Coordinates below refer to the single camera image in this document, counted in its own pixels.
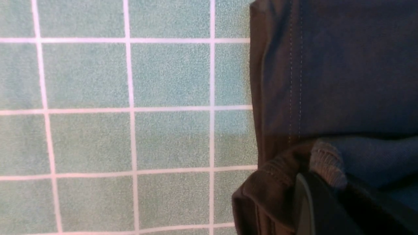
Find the stitching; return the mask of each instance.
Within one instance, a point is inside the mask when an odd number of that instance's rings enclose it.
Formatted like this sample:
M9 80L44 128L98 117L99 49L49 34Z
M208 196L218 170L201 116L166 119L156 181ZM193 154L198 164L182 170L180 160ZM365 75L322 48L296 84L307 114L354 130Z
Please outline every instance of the stitching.
M300 1L300 15L301 15L301 76L299 77L299 129L298 129L298 140L301 139L301 119L302 119L302 58L303 58L303 9L302 1Z
M293 27L293 17L292 17L292 6L293 6L293 1L290 0L290 99L289 99L289 146L291 143L291 133L292 133L292 78L293 78L293 59L292 59L292 50L293 50L293 42L292 42L292 37L293 37L293 32L292 32L292 27Z

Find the tiled floor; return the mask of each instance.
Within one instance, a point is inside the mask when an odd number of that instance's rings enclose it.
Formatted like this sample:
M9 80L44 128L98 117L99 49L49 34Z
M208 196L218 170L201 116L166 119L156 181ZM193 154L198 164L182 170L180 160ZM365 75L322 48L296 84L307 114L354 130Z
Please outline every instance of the tiled floor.
M0 235L235 234L250 2L0 0Z

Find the tile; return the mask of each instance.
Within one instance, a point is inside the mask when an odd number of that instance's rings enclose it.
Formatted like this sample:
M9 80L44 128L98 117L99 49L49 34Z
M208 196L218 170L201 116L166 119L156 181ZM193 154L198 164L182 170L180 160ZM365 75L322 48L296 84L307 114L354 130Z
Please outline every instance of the tile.
M138 169L209 166L209 112L141 112L135 125Z
M65 232L132 231L132 177L62 178L58 194Z
M28 0L1 1L0 22L0 38L30 38L35 35L32 5Z
M250 37L250 3L254 0L216 0L217 38Z
M215 172L214 186L214 222L233 222L232 194L241 186L253 171L220 171Z
M49 232L57 232L51 181L0 181L0 234Z
M129 113L54 114L50 119L58 173L132 170Z
M44 44L49 108L128 107L124 44Z
M256 165L257 156L252 111L216 111L215 166Z
M0 176L48 174L43 115L0 116Z
M164 232L151 232L147 235L209 235L209 229L185 229Z
M0 110L38 108L42 101L35 44L1 43Z
M217 44L215 47L216 105L251 104L250 45Z
M133 44L135 106L209 105L209 45Z
M124 37L122 0L38 0L42 37Z
M138 176L141 228L209 223L209 173Z
M136 38L208 38L210 1L129 1L130 33Z
M221 227L214 229L214 235L237 235L235 227Z

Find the white grout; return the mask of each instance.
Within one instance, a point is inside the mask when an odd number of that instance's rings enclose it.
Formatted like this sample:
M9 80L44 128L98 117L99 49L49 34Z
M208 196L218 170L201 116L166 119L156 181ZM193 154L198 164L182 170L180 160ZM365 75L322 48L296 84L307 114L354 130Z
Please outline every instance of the white grout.
M215 0L210 0L210 68L209 68L209 235L214 235L215 191Z
M233 227L234 223L214 224L214 228ZM167 227L153 227L147 229L140 229L139 234L147 234L152 232L165 232L175 230L190 230L190 229L207 229L210 225L175 225ZM135 231L121 231L121 232L52 232L52 233L37 233L26 235L135 235Z
M204 229L209 228L209 225L175 225L167 227L153 227L147 229L141 229L140 234L151 233L151 232L165 232L173 230L186 230L186 229Z
M232 223L222 223L222 224L214 224L213 227L214 228L221 228L221 227L234 227L235 224L234 222Z
M126 67L127 67L127 81L129 93L129 113L130 113L130 139L131 139L131 156L132 156L132 190L133 190L133 214L134 214L134 228L135 235L139 235L139 199L138 199L138 177L135 174L137 171L137 156L136 156L136 138L135 138L135 110L134 110L134 93L133 93L133 78L132 78L132 60L131 60L131 46L130 46L130 24L129 24L129 2L123 0L123 15L125 22L125 46L126 46Z
M223 166L223 167L193 167L193 168L172 168L172 169L152 169L137 171L120 171L120 172L103 172L103 173L55 173L54 178L104 178L104 177L121 177L132 175L148 175L148 174L171 174L171 173L187 173L187 172L219 172L219 171L245 171L256 170L257 165L246 166ZM39 180L51 179L51 174L28 175L28 176L0 176L0 181L22 181L22 180Z
M0 38L0 43L126 43L126 38ZM129 38L130 43L250 43L249 38Z
M33 23L35 29L35 39L36 39L36 51L38 55L38 69L39 69L39 83L41 87L41 98L43 110L48 110L48 101L46 96L46 85L45 85L45 72L43 66L43 55L42 55L42 43L41 43L41 29L39 26L39 15L38 15L38 5L36 0L32 0L32 14L33 14ZM62 232L62 223L61 223L61 213L59 208L59 199L58 199L58 186L56 182L55 175L55 157L54 157L54 148L52 146L52 136L51 136L51 124L49 120L49 114L44 113L45 118L45 132L46 132L46 142L48 146L48 156L49 156L49 166L51 171L51 182L52 182L52 195L54 199L54 212L56 219L56 227L58 232Z
M85 108L85 109L33 109L33 110L0 110L0 116L31 115L31 114L72 114L72 113L103 113L103 112L176 112L176 111L210 111L210 106L181 106L181 107L134 107L134 108ZM215 106L215 111L252 110L251 105Z

